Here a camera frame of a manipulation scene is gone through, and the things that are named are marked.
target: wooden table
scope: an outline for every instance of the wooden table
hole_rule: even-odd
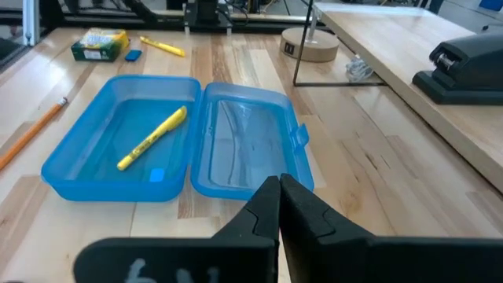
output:
[[[141,45],[126,63],[75,62],[69,46],[83,29],[57,29],[0,75],[0,153],[63,96],[69,105],[0,172],[0,281],[73,282],[79,251],[104,237],[210,237],[244,205],[206,198],[186,182],[176,199],[76,203],[41,181],[40,168],[103,84],[117,74],[191,75],[203,84],[239,83],[290,97],[310,132],[314,192],[379,235],[501,237],[503,201],[387,87],[294,88],[295,60],[276,35],[190,35],[142,31],[187,57]],[[343,80],[352,54],[302,63],[300,80]],[[281,249],[280,282],[290,282]]]
[[[473,167],[503,191],[503,107],[436,105],[412,84],[442,41],[472,35],[426,10],[318,3],[321,20]]]

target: black machine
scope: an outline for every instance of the black machine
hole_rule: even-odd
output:
[[[84,248],[77,283],[275,283],[279,229],[295,283],[501,283],[503,241],[379,237],[292,176],[269,177],[208,239],[110,238]]]
[[[503,105],[503,33],[441,42],[413,83],[438,104]]]

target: pencil case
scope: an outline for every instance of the pencil case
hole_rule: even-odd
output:
[[[119,171],[117,163],[183,105],[185,121]],[[120,75],[103,86],[41,175],[75,201],[167,201],[190,184],[208,197],[248,200],[267,176],[282,173],[312,190],[308,141],[283,94],[228,83],[202,90],[189,77]]]

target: black metal stand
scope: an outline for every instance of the black metal stand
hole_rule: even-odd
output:
[[[312,13],[312,10],[313,10],[313,1],[314,0],[310,0],[309,1],[309,5],[307,6],[307,15],[306,15],[306,21],[304,22],[304,31],[302,33],[302,40],[300,42],[299,56],[297,57],[296,69],[295,69],[295,71],[293,73],[293,86],[338,86],[338,87],[345,87],[345,86],[387,86],[387,84],[384,81],[381,82],[381,83],[370,83],[370,82],[344,82],[344,83],[317,83],[317,82],[308,82],[308,83],[298,83],[297,82],[297,75],[299,74],[299,67],[300,67],[300,58],[302,57],[302,52],[304,51],[304,43],[306,42],[307,27],[309,26],[309,18],[311,16],[311,13]]]

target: yellow marker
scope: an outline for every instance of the yellow marker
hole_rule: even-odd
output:
[[[175,129],[186,117],[187,108],[182,106],[180,109],[171,114],[171,116],[169,116],[163,123],[161,123],[145,140],[141,142],[141,144],[134,148],[130,154],[118,162],[117,168],[121,171],[126,169],[135,159],[147,150],[150,145],[156,142],[158,138],[167,131]]]
[[[164,51],[167,51],[167,52],[170,52],[170,53],[173,53],[175,55],[179,55],[181,57],[185,57],[185,51],[179,49],[179,48],[176,48],[176,47],[173,47],[173,46],[170,46],[168,44],[165,44],[165,43],[161,43],[161,42],[157,42],[157,41],[153,41],[151,39],[147,39],[146,37],[143,37],[143,36],[140,36],[140,40],[151,45],[151,46],[155,46],[159,49],[162,49]]]

